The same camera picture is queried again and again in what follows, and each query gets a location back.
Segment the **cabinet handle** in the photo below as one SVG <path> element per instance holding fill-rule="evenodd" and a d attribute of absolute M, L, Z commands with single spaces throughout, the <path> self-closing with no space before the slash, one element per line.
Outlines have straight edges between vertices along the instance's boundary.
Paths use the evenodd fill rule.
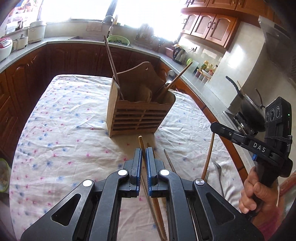
<path fill-rule="evenodd" d="M 214 29 L 214 28 L 213 28 L 213 27 L 214 27 L 214 25 L 216 26 L 216 23 L 213 23 L 213 24 L 212 24 L 212 29 Z"/>
<path fill-rule="evenodd" d="M 207 24 L 207 28 L 210 28 L 212 26 L 212 22 L 209 22 L 208 24 Z"/>

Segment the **tablecloth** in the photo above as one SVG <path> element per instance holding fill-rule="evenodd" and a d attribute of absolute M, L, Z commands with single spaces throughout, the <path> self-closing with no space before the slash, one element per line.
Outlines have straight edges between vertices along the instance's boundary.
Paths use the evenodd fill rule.
<path fill-rule="evenodd" d="M 12 165 L 10 211 L 18 240 L 83 180 L 103 180 L 133 158 L 139 147 L 136 135 L 108 136 L 110 85 L 110 78 L 59 75 L 37 103 L 21 134 Z M 190 96 L 174 94 L 176 102 L 158 130 L 143 135 L 143 139 L 154 147 L 168 169 L 163 149 L 180 177 L 194 180 L 201 177 L 205 164 L 212 134 L 210 122 Z M 211 160 L 222 167 L 226 200 L 238 208 L 243 185 L 218 136 Z M 209 171 L 208 183 L 221 193 L 218 171 L 212 162 Z M 138 198 L 122 201 L 118 240 L 159 240 L 142 189 Z"/>

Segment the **silver screw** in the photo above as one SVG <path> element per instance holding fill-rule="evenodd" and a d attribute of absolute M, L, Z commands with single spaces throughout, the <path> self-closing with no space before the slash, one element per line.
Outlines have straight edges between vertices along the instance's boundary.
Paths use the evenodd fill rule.
<path fill-rule="evenodd" d="M 163 176 L 167 176 L 167 175 L 170 174 L 170 171 L 167 170 L 167 169 L 162 169 L 162 170 L 160 170 L 160 174 L 163 175 Z"/>
<path fill-rule="evenodd" d="M 85 180 L 83 181 L 82 185 L 85 187 L 89 187 L 90 185 L 92 185 L 92 180 Z"/>
<path fill-rule="evenodd" d="M 127 175 L 127 173 L 128 173 L 128 171 L 125 169 L 121 169 L 118 171 L 118 175 L 120 175 L 120 176 L 125 176 L 125 175 Z"/>
<path fill-rule="evenodd" d="M 195 180 L 195 183 L 198 186 L 202 186 L 202 185 L 204 185 L 205 181 L 203 179 L 201 179 L 201 178 L 198 178 L 198 179 Z"/>

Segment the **green plastic basket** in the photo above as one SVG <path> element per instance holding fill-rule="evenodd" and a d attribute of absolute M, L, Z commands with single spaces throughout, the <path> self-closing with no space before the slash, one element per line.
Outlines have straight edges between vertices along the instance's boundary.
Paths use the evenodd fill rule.
<path fill-rule="evenodd" d="M 0 158 L 0 192 L 6 192 L 9 187 L 11 169 L 8 163 Z"/>
<path fill-rule="evenodd" d="M 119 35 L 111 35 L 107 38 L 107 41 L 114 44 L 123 44 L 128 46 L 130 44 L 129 40 L 125 37 Z"/>

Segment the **rice cooker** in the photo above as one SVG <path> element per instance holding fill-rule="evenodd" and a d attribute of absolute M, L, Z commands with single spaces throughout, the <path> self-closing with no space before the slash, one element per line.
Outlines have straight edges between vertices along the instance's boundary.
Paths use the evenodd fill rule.
<path fill-rule="evenodd" d="M 0 39 L 0 62 L 10 55 L 11 49 L 12 49 L 11 38 Z"/>
<path fill-rule="evenodd" d="M 28 43 L 39 42 L 44 39 L 46 22 L 45 21 L 36 21 L 30 24 L 28 29 Z"/>

